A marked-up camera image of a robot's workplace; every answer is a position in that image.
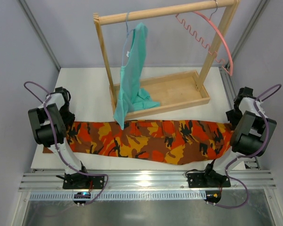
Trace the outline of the orange camouflage trousers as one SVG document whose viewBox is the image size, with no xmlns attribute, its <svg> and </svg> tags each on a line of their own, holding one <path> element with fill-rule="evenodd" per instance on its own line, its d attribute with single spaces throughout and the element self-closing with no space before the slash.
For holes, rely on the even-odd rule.
<svg viewBox="0 0 283 226">
<path fill-rule="evenodd" d="M 230 148 L 230 123 L 198 120 L 75 121 L 67 130 L 74 153 L 185 165 L 222 157 Z"/>
</svg>

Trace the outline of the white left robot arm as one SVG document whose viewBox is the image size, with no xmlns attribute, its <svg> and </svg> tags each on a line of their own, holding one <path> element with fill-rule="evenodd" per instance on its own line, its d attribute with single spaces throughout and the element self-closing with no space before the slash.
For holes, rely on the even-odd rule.
<svg viewBox="0 0 283 226">
<path fill-rule="evenodd" d="M 62 161 L 65 173 L 59 178 L 63 180 L 63 189 L 86 189 L 91 179 L 67 141 L 67 129 L 75 120 L 69 110 L 70 99 L 70 92 L 58 87 L 47 94 L 39 107 L 29 110 L 28 117 L 36 143 L 48 148 Z"/>
</svg>

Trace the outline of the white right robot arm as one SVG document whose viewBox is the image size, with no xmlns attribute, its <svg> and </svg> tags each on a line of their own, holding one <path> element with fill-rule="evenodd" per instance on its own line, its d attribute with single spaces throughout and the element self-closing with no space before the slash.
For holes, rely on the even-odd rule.
<svg viewBox="0 0 283 226">
<path fill-rule="evenodd" d="M 203 173 L 205 187 L 222 188 L 228 185 L 231 179 L 228 174 L 234 166 L 246 158 L 261 156 L 265 152 L 277 122 L 266 116 L 261 104 L 280 88 L 280 84 L 274 85 L 258 97 L 253 96 L 251 88 L 239 90 L 233 109 L 226 112 L 233 129 L 229 144 L 235 158 L 223 165 L 208 164 Z"/>
</svg>

